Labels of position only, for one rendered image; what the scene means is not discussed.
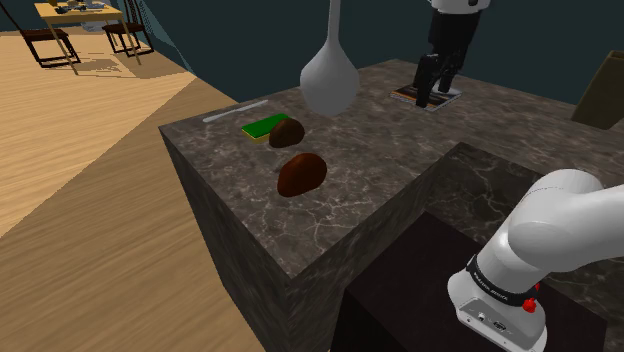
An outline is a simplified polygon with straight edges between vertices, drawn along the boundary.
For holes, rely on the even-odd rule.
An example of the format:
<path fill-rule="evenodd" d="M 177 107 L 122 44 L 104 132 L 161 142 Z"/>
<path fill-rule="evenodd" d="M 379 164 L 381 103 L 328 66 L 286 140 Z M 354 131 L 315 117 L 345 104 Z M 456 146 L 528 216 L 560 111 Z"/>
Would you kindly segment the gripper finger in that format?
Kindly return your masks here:
<path fill-rule="evenodd" d="M 441 67 L 440 78 L 437 90 L 442 93 L 448 93 L 455 75 L 461 68 L 460 60 L 457 58 L 449 58 Z"/>
<path fill-rule="evenodd" d="M 441 61 L 438 54 L 425 54 L 418 63 L 413 86 L 417 89 L 416 105 L 425 108 L 433 86 L 438 80 Z"/>

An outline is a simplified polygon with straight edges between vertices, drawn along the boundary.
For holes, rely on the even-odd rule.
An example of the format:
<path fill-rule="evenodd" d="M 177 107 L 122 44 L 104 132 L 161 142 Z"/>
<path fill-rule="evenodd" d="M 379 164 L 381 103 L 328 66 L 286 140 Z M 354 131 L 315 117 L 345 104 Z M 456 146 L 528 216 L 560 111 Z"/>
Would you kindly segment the flat book with orange cover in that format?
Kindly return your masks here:
<path fill-rule="evenodd" d="M 435 84 L 429 94 L 428 102 L 423 107 L 425 111 L 436 111 L 451 102 L 457 100 L 462 92 L 455 88 L 450 88 L 447 92 L 442 92 L 438 90 L 439 85 Z M 418 106 L 417 98 L 418 98 L 418 90 L 411 86 L 407 85 L 402 88 L 398 88 L 393 90 L 390 93 L 390 96 L 394 99 L 398 99 L 399 101 L 409 103 L 411 105 Z"/>

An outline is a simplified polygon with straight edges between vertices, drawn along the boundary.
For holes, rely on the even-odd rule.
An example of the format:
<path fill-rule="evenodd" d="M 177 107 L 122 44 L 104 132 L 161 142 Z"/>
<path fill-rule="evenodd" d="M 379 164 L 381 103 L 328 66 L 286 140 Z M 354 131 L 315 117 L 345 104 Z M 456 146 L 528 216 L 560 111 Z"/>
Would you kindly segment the white long-necked vase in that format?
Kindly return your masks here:
<path fill-rule="evenodd" d="M 300 74 L 308 108 L 323 116 L 344 112 L 360 86 L 359 73 L 339 41 L 340 12 L 341 0 L 330 0 L 326 40 Z"/>

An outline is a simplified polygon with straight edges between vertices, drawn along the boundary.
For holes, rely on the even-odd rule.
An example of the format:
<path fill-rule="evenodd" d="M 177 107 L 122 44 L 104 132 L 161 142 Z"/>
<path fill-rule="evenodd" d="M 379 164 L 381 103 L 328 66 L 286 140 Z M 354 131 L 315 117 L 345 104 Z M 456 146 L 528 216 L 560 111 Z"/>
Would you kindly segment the small brown potato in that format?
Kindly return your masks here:
<path fill-rule="evenodd" d="M 305 136 L 304 126 L 294 118 L 279 121 L 269 133 L 269 145 L 273 148 L 285 148 L 299 144 Z"/>

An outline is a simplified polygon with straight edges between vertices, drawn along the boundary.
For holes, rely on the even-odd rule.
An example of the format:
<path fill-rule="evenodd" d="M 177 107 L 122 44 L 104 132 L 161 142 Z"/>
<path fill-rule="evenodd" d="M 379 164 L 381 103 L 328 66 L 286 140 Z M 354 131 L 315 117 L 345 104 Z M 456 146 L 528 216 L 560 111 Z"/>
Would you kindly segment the large brown potato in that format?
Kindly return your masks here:
<path fill-rule="evenodd" d="M 283 197 L 294 197 L 318 188 L 327 175 L 325 160 L 314 153 L 300 153 L 282 166 L 277 191 Z"/>

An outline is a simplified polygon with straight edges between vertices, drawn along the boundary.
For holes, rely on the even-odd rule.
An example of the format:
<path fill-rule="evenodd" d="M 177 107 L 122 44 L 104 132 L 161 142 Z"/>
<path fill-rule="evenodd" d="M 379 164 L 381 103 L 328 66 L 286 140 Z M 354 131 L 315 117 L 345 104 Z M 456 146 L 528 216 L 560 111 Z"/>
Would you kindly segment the olive brown box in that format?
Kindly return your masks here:
<path fill-rule="evenodd" d="M 571 120 L 609 130 L 624 119 L 624 50 L 612 50 L 594 74 Z"/>

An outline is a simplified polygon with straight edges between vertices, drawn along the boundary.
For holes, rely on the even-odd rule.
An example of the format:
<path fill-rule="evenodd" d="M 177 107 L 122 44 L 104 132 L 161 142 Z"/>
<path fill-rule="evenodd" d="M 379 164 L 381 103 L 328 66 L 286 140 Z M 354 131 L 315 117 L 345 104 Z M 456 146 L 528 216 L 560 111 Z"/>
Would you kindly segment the green and yellow sponge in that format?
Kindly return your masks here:
<path fill-rule="evenodd" d="M 253 142 L 263 142 L 268 139 L 271 130 L 282 120 L 288 119 L 289 116 L 283 113 L 276 114 L 253 123 L 244 125 L 241 128 L 242 133 Z"/>

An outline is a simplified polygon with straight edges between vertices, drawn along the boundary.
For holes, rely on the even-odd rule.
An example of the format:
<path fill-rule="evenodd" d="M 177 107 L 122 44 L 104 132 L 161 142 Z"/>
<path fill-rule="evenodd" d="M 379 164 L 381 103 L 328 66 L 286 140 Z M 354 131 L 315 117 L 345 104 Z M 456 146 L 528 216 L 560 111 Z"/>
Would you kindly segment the silver table knife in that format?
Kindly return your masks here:
<path fill-rule="evenodd" d="M 243 112 L 243 111 L 252 109 L 254 107 L 264 105 L 267 102 L 268 102 L 268 100 L 262 100 L 262 101 L 258 101 L 258 102 L 252 103 L 252 104 L 248 104 L 248 105 L 236 108 L 236 109 L 232 109 L 232 110 L 229 110 L 229 111 L 226 111 L 226 112 L 222 112 L 222 113 L 219 113 L 219 114 L 216 114 L 216 115 L 212 115 L 212 116 L 204 118 L 202 120 L 202 122 L 209 123 L 209 122 L 215 121 L 217 119 L 220 119 L 220 118 L 222 118 L 222 117 L 224 117 L 226 115 L 232 114 L 232 113 Z"/>

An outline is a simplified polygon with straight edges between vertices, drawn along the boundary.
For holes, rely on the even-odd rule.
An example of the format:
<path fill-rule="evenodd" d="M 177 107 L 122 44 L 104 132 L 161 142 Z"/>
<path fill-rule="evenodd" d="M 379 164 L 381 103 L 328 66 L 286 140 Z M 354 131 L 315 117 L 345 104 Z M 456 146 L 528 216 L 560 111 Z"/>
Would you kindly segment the dark robot stand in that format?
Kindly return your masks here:
<path fill-rule="evenodd" d="M 458 321 L 447 293 L 480 248 L 423 213 L 345 289 L 331 352 L 504 352 Z"/>

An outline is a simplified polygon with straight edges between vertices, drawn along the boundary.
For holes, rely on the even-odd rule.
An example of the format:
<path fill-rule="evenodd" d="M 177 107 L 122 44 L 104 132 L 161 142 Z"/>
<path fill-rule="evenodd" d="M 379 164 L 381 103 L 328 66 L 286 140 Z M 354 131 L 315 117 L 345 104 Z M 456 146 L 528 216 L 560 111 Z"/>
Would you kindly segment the dark framed chair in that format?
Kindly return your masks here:
<path fill-rule="evenodd" d="M 55 29 L 54 31 L 51 31 L 50 29 L 24 30 L 13 19 L 13 17 L 10 15 L 10 13 L 8 12 L 8 10 L 6 9 L 6 7 L 4 6 L 1 0 L 0 0 L 0 8 L 3 10 L 3 12 L 7 16 L 7 18 L 11 21 L 11 23 L 19 31 L 27 47 L 29 48 L 31 54 L 33 55 L 33 58 L 39 64 L 41 68 L 54 68 L 54 67 L 60 67 L 60 66 L 76 64 L 76 63 L 81 62 L 77 52 L 75 51 L 73 45 L 71 44 L 69 40 L 69 35 L 65 31 L 63 31 L 62 29 Z M 68 50 L 69 60 L 67 60 L 67 58 L 64 55 L 57 56 L 57 57 L 42 58 L 39 56 L 38 52 L 36 51 L 34 47 L 35 42 L 56 41 L 56 40 L 59 40 L 62 42 L 61 44 L 62 49 Z"/>
<path fill-rule="evenodd" d="M 125 23 L 107 24 L 102 27 L 115 54 L 124 53 L 128 58 L 154 52 L 151 39 L 146 30 L 138 0 L 123 0 L 128 20 Z M 148 47 L 142 48 L 138 33 L 142 33 Z"/>

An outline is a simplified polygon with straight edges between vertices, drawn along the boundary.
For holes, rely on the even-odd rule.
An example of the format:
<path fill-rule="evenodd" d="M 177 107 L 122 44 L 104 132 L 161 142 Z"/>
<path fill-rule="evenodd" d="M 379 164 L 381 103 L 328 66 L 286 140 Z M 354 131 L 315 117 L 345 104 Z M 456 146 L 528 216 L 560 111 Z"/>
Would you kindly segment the light wooden dining table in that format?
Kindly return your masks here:
<path fill-rule="evenodd" d="M 104 5 L 102 9 L 87 9 L 84 11 L 80 10 L 69 10 L 64 14 L 59 14 L 56 12 L 55 7 L 45 3 L 35 3 L 34 4 L 39 16 L 42 20 L 45 21 L 48 28 L 51 31 L 54 31 L 54 24 L 69 24 L 69 23 L 79 23 L 79 22 L 94 22 L 94 21 L 106 21 L 106 20 L 118 20 L 120 23 L 125 23 L 123 13 L 112 6 Z M 61 41 L 56 40 L 58 46 L 61 48 Z M 62 49 L 64 56 L 69 60 L 68 52 L 66 49 Z M 141 65 L 140 58 L 135 56 L 136 61 L 139 65 Z M 78 75 L 78 71 L 74 64 L 70 64 L 75 75 Z"/>

